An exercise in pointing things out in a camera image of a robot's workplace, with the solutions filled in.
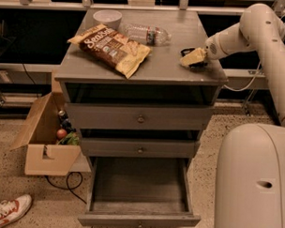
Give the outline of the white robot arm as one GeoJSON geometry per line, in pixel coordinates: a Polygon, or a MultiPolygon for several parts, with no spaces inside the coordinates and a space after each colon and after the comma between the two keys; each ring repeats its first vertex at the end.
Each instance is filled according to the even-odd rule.
{"type": "Polygon", "coordinates": [[[205,45],[182,56],[185,66],[234,53],[257,53],[261,91],[275,125],[232,129],[217,155],[214,228],[285,228],[285,23],[265,4],[249,6],[240,22],[215,33],[205,45]]]}

